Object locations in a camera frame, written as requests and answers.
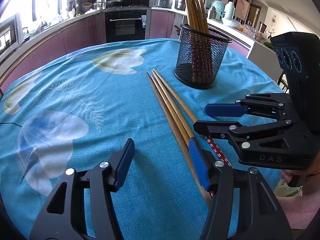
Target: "oven door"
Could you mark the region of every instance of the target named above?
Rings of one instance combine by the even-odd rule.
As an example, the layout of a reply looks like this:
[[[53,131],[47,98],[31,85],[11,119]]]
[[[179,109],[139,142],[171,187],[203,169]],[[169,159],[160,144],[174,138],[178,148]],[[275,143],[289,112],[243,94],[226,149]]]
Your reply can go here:
[[[118,9],[106,12],[105,18],[107,43],[148,39],[147,10]]]

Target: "silver rivet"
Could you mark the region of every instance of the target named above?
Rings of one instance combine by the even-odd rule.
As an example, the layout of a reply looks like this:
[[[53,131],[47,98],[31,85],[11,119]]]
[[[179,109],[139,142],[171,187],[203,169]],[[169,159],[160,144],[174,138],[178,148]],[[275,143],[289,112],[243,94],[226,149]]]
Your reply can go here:
[[[254,175],[258,173],[258,170],[256,168],[250,168],[249,171],[251,174],[254,174]]]
[[[106,168],[106,167],[109,166],[109,163],[108,163],[108,162],[101,162],[101,163],[99,164],[99,166],[100,166],[101,168]]]
[[[214,165],[216,165],[217,167],[223,167],[224,163],[222,161],[216,161]]]
[[[242,147],[243,149],[248,149],[248,148],[250,147],[250,143],[244,142],[244,143],[242,143],[241,147]]]
[[[72,175],[74,172],[75,172],[75,170],[73,168],[69,168],[66,170],[67,175]]]

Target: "oven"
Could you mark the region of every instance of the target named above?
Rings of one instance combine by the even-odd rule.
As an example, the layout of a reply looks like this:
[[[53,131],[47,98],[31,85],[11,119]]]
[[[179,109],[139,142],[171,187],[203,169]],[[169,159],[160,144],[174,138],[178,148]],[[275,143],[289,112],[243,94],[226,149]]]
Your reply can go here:
[[[136,41],[149,39],[150,7],[123,7],[105,12],[106,41]]]

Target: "black mesh pen holder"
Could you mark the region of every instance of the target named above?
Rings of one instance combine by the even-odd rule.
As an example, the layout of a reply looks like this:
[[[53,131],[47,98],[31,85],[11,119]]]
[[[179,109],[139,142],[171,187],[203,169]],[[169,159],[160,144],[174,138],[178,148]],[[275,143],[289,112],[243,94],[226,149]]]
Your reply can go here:
[[[206,34],[191,29],[188,24],[181,24],[181,30],[182,40],[174,70],[176,78],[188,87],[212,87],[232,40],[219,31],[209,30]]]

